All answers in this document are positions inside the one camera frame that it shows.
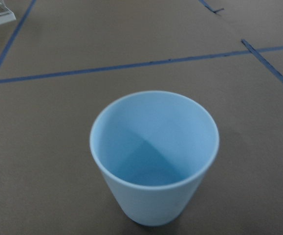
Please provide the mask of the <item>light blue cup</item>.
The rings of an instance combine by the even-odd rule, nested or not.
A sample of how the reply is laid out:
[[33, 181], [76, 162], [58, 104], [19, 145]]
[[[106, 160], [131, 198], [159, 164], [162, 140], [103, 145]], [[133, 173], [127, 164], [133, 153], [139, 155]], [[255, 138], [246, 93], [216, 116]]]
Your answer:
[[124, 96], [96, 118], [92, 156], [122, 211], [144, 226], [161, 226], [185, 209], [219, 149], [208, 111], [172, 92]]

